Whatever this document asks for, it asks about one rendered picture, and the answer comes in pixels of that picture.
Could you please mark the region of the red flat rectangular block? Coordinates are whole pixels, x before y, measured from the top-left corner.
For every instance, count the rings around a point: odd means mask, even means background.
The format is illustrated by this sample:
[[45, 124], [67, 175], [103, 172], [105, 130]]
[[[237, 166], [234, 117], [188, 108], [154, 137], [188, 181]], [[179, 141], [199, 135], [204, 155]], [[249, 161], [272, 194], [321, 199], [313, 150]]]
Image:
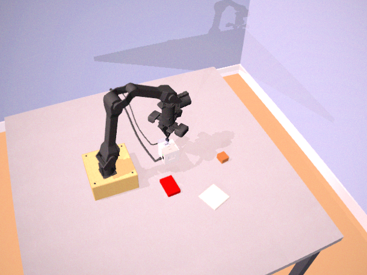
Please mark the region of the red flat rectangular block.
[[160, 181], [164, 191], [168, 195], [168, 197], [171, 197], [175, 194], [180, 193], [180, 188], [178, 187], [176, 181], [174, 181], [172, 175], [168, 176], [166, 178], [160, 179], [159, 181]]

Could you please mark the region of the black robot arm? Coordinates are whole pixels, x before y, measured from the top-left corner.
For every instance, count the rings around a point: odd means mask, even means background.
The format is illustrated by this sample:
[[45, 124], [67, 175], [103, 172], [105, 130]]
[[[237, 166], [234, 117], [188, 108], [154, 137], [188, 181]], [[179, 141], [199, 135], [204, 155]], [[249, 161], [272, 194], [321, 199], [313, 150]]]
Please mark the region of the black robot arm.
[[[118, 97], [118, 95], [125, 93], [128, 94], [123, 100]], [[191, 98], [187, 91], [177, 94], [167, 84], [154, 87], [128, 83], [107, 93], [103, 97], [103, 104], [106, 110], [105, 141], [95, 155], [99, 161], [98, 170], [103, 179], [117, 174], [116, 161], [120, 156], [120, 148], [116, 144], [118, 117], [136, 96], [161, 100], [157, 103], [157, 106], [159, 106], [165, 116], [172, 116], [176, 112], [174, 115], [175, 121], [182, 115], [183, 110], [181, 108], [191, 105]]]

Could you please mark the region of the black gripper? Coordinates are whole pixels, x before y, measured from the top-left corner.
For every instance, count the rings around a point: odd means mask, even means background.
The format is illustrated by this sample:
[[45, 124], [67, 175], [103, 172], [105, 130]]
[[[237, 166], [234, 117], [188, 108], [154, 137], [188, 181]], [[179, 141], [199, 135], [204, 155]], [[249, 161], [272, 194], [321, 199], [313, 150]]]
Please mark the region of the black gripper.
[[176, 114], [176, 112], [174, 112], [174, 114], [172, 116], [165, 116], [165, 115], [163, 115], [162, 112], [160, 113], [160, 112], [154, 110], [148, 116], [148, 121], [151, 122], [151, 123], [154, 123], [156, 119], [159, 120], [158, 127], [165, 134], [166, 137], [169, 137], [170, 134], [172, 134], [173, 132], [178, 137], [183, 137], [188, 132], [189, 127], [187, 125], [184, 125], [183, 123], [181, 123], [178, 126], [177, 125], [178, 123], [175, 122], [175, 120], [174, 120], [174, 115], [175, 114]]

